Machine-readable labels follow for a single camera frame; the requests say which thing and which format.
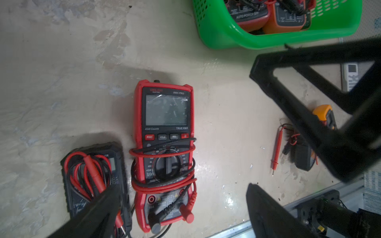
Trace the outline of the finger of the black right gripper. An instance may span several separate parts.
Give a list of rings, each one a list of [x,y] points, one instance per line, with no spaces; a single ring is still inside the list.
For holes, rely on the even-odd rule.
[[[291,120],[328,170],[347,182],[381,158],[381,107],[353,114],[338,130],[330,130],[314,116],[273,74],[277,68],[371,61],[381,64],[381,41],[366,39],[342,44],[289,49],[260,54],[250,78]]]
[[[381,107],[381,65],[373,64],[351,91],[345,93],[310,66],[294,69],[348,114],[375,112]]]

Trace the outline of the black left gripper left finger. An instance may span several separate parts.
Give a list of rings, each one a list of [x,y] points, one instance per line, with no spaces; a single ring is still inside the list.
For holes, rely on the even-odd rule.
[[[120,210],[121,189],[113,184],[80,213],[50,235],[51,238],[110,238]]]

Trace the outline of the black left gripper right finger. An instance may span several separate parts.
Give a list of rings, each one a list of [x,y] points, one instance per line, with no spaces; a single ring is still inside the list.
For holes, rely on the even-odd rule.
[[[277,203],[259,185],[246,193],[250,221],[257,238],[311,238],[313,233]]]

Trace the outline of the small black multimeter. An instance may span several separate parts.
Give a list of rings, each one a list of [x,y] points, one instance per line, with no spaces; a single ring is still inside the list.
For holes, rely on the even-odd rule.
[[[291,124],[281,124],[277,129],[271,161],[272,176],[277,170],[278,160],[288,155],[296,168],[306,172],[318,164],[316,154],[301,134]]]

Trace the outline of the black pocket multimeter with leads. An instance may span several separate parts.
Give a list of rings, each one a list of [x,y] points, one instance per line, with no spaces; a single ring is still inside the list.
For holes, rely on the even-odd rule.
[[[121,189],[121,208],[114,226],[115,238],[129,238],[132,214],[122,146],[117,142],[72,150],[61,160],[67,210],[73,218],[107,187]]]

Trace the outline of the red Delixi multimeter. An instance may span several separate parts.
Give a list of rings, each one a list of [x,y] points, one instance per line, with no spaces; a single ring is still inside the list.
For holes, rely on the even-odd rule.
[[[138,225],[161,238],[174,223],[194,221],[193,88],[140,81],[134,93],[134,138],[131,183]]]

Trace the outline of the orange Victor multimeter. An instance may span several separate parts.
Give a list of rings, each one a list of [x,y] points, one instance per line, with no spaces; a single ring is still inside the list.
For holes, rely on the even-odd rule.
[[[308,30],[316,1],[267,1],[266,5],[269,19],[262,30],[265,34],[275,34]]]

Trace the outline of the red Aneng multimeter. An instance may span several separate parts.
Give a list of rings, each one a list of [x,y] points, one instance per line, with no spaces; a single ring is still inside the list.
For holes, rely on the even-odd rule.
[[[261,29],[270,18],[267,1],[229,0],[224,4],[233,20],[246,32]]]

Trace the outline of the yellow clamp meter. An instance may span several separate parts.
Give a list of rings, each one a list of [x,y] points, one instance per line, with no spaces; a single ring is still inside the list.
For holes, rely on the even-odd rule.
[[[337,129],[337,124],[331,105],[320,105],[316,107],[312,113],[319,119],[321,123],[323,123],[329,129]]]

